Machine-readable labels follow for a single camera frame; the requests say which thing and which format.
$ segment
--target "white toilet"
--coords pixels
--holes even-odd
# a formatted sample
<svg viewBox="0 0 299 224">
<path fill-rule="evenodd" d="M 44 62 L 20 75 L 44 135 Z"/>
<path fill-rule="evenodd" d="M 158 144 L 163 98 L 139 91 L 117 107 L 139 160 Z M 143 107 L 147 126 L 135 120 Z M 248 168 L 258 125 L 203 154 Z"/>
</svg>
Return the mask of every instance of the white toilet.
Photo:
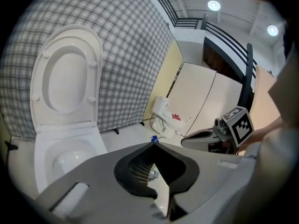
<svg viewBox="0 0 299 224">
<path fill-rule="evenodd" d="M 85 160 L 107 153 L 97 127 L 101 67 L 100 39 L 81 25 L 57 30 L 38 54 L 30 108 L 39 193 Z"/>
<path fill-rule="evenodd" d="M 172 136 L 185 126 L 186 122 L 182 120 L 177 114 L 168 111 L 168 98 L 158 96 L 152 108 L 155 113 L 155 119 L 151 124 L 152 129 L 161 137 L 171 139 Z"/>
</svg>

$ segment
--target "cabinet door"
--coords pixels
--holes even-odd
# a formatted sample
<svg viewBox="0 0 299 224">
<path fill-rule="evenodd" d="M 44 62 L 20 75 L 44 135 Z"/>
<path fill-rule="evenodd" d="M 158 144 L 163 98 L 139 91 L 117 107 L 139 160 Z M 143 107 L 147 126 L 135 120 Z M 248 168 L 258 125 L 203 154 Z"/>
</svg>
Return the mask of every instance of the cabinet door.
<svg viewBox="0 0 299 224">
<path fill-rule="evenodd" d="M 215 118 L 237 106 L 241 89 L 241 83 L 217 73 L 206 101 L 187 135 L 200 129 L 212 128 Z"/>
<path fill-rule="evenodd" d="M 188 121 L 180 131 L 181 135 L 185 136 L 195 121 L 211 89 L 215 74 L 214 70 L 184 63 L 168 96 L 168 110 Z"/>
</svg>

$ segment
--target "ceiling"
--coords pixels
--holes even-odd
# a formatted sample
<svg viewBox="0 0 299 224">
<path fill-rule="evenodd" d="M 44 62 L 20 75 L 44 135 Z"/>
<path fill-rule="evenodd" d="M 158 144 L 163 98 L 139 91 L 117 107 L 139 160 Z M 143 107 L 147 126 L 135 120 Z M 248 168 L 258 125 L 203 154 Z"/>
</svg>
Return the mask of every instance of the ceiling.
<svg viewBox="0 0 299 224">
<path fill-rule="evenodd" d="M 209 22 L 239 29 L 270 47 L 283 36 L 284 20 L 270 3 L 255 0 L 217 0 L 221 9 L 214 12 L 207 6 L 209 1 L 170 0 L 179 17 L 202 17 L 203 14 L 208 14 Z M 278 28 L 277 36 L 268 34 L 269 25 Z"/>
</svg>

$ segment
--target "ceiling light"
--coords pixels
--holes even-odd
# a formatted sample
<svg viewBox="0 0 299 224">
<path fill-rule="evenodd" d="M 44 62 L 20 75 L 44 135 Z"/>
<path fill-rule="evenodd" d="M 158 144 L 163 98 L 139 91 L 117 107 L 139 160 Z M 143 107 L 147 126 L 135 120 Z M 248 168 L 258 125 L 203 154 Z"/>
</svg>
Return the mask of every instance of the ceiling light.
<svg viewBox="0 0 299 224">
<path fill-rule="evenodd" d="M 220 3 L 217 1 L 209 1 L 207 3 L 207 6 L 209 7 L 209 9 L 211 9 L 212 11 L 218 11 L 220 9 Z"/>
<path fill-rule="evenodd" d="M 278 29 L 277 29 L 277 27 L 275 27 L 274 25 L 270 25 L 270 26 L 268 26 L 268 33 L 269 33 L 271 36 L 276 36 L 276 35 L 278 35 Z"/>
</svg>

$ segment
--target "blue object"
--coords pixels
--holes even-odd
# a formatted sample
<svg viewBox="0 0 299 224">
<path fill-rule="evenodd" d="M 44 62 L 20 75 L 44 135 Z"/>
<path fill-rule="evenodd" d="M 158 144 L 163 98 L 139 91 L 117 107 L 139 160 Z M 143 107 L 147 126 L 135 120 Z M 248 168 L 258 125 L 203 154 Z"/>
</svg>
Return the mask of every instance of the blue object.
<svg viewBox="0 0 299 224">
<path fill-rule="evenodd" d="M 154 135 L 154 136 L 151 138 L 151 142 L 153 142 L 153 143 L 159 142 L 158 136 Z"/>
</svg>

